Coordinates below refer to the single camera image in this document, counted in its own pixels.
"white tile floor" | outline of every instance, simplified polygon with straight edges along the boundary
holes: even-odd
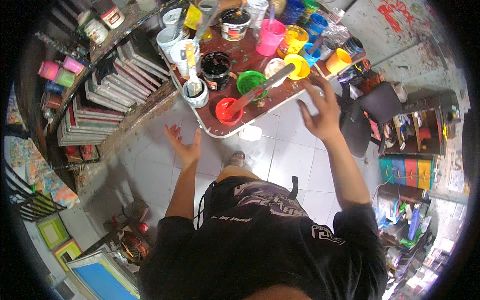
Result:
[[[316,108],[308,93],[302,93],[298,98],[315,113]],[[165,123],[181,126],[183,141],[187,143],[192,141],[193,133],[199,127],[191,109],[180,99],[172,110],[151,120],[110,162],[105,185],[90,203],[92,216],[109,219],[118,213],[118,205],[125,206],[138,197],[150,205],[146,222],[150,237],[155,236],[156,223],[165,214],[180,173],[180,161],[163,134]],[[253,125],[263,131],[263,137],[256,142],[242,140],[237,134],[226,139],[202,135],[195,214],[208,185],[215,180],[231,154],[242,150],[246,155],[245,168],[264,180],[290,189],[291,176],[298,176],[299,202],[315,222],[332,227],[333,217],[340,207],[334,193],[328,154],[323,143],[305,129],[296,101],[286,103]],[[356,158],[356,162],[373,194],[381,182],[376,146],[370,143],[366,159]]]

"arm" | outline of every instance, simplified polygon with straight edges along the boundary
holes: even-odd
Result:
[[[172,144],[175,153],[182,161],[182,169],[168,205],[165,217],[181,216],[193,220],[193,200],[195,197],[195,173],[200,158],[200,139],[202,131],[197,129],[193,144],[184,145],[182,137],[178,137],[180,128],[173,125],[170,129],[165,125],[164,132]]]
[[[304,81],[304,86],[319,110],[318,115],[310,115],[303,101],[298,100],[298,103],[305,126],[314,136],[322,140],[327,149],[338,203],[342,209],[347,209],[353,204],[369,204],[370,194],[365,181],[340,132],[340,109],[335,93],[330,83],[323,77],[316,77],[315,81],[323,89],[325,97],[321,97],[310,82]]]

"wooden table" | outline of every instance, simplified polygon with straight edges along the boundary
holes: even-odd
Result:
[[[222,51],[227,53],[232,59],[231,72],[233,72],[235,76],[238,76],[240,72],[249,70],[263,73],[267,63],[271,59],[279,57],[277,53],[266,57],[255,51],[256,39],[253,36],[253,29],[251,28],[247,30],[245,38],[237,42],[230,42],[222,39],[218,25],[210,28],[212,30],[212,39],[207,42],[200,42],[201,56],[203,57],[203,55],[212,51]],[[159,51],[162,57],[165,57],[160,48]],[[352,61],[358,62],[365,58],[365,56],[366,53],[363,51],[362,53],[356,55]],[[170,64],[165,58],[164,60],[170,70],[173,83],[181,95],[184,96],[182,87],[186,80],[183,79],[180,76],[179,71],[174,68],[175,64]],[[323,61],[317,61],[317,66],[322,73],[321,75],[327,79],[335,77],[326,69]],[[311,70],[314,74],[319,74],[315,66],[313,66]],[[215,117],[215,106],[221,99],[225,97],[232,97],[235,99],[241,97],[240,92],[237,90],[237,80],[234,77],[230,77],[228,87],[225,90],[219,92],[208,90],[209,101],[207,105],[202,108],[192,108],[192,110],[196,115],[201,127],[210,136],[221,139],[234,135],[244,126],[255,122],[263,115],[268,114],[269,112],[287,103],[289,100],[295,98],[297,95],[303,92],[303,90],[304,88],[301,81],[294,81],[287,78],[280,86],[273,87],[268,91],[268,94],[266,95],[265,106],[258,108],[254,103],[249,103],[243,108],[243,116],[241,119],[235,125],[228,126],[220,123]]]

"left hand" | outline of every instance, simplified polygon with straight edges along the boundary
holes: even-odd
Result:
[[[189,145],[181,143],[183,136],[179,136],[180,129],[181,127],[177,128],[176,124],[170,128],[165,125],[163,131],[170,141],[170,144],[172,144],[173,150],[175,150],[175,153],[181,159],[182,167],[188,168],[194,163],[198,162],[198,159],[200,158],[200,140],[202,137],[202,129],[198,128],[195,131],[195,135],[193,136],[193,144]]]

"person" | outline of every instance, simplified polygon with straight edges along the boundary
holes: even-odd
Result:
[[[141,299],[380,299],[385,257],[370,194],[339,129],[329,82],[302,83],[318,109],[298,100],[307,129],[324,143],[336,198],[335,233],[314,223],[292,192],[242,168],[237,152],[204,195],[195,229],[193,199],[201,130],[184,145],[180,128],[165,134],[183,163],[157,239],[139,271]]]

